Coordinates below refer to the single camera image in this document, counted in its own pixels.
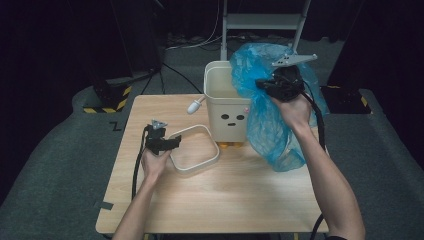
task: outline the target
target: white plastic box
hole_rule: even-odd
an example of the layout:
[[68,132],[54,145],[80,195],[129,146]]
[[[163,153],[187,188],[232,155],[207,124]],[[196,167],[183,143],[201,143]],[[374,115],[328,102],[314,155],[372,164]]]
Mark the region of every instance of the white plastic box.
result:
[[242,98],[231,81],[231,64],[214,61],[206,65],[203,90],[209,125],[216,142],[245,142],[250,99]]

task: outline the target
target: wooden table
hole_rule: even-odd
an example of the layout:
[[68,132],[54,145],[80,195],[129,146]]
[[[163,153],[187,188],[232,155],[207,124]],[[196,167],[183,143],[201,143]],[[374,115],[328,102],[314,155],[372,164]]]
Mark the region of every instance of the wooden table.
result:
[[[144,127],[168,123],[166,138],[197,124],[209,126],[206,101],[193,115],[187,107],[201,95],[144,95],[134,100],[104,197],[99,233],[114,233],[131,200],[135,160]],[[187,147],[182,140],[181,147]],[[188,158],[202,146],[189,143]],[[138,184],[143,179],[140,167]],[[219,161],[200,171],[177,173],[169,160],[150,205],[147,233],[311,232],[320,215],[306,166],[277,173],[246,142],[221,149]],[[325,221],[319,232],[327,232]]]

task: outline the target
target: face drawing on bin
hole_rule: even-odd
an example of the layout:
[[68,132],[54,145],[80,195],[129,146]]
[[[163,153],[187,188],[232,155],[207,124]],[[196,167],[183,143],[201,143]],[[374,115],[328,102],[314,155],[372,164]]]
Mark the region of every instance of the face drawing on bin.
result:
[[238,122],[243,121],[245,119],[245,116],[244,115],[237,115],[234,118],[234,117],[230,117],[229,114],[222,114],[221,119],[226,121],[227,126],[235,127]]

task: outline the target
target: white shelf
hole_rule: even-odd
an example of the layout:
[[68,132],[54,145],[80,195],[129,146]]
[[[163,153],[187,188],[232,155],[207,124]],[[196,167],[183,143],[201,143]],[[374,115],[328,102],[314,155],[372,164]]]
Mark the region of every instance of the white shelf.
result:
[[297,30],[300,14],[228,14],[227,29]]

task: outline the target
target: clear plastic bag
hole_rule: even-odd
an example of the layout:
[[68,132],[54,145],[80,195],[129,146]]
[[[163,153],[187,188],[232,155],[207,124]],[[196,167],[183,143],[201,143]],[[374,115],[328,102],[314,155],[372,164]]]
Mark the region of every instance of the clear plastic bag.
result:
[[[231,57],[232,84],[243,98],[251,99],[247,119],[247,139],[253,149],[265,158],[276,172],[300,168],[305,160],[293,132],[284,123],[280,112],[264,90],[258,89],[256,79],[271,79],[276,67],[272,62],[284,54],[292,54],[291,48],[269,44],[249,43],[240,47]],[[327,105],[319,93],[319,83],[313,70],[306,64],[297,65],[303,80],[309,85],[306,91],[312,95],[322,114],[328,113]],[[310,125],[316,126],[311,114]]]

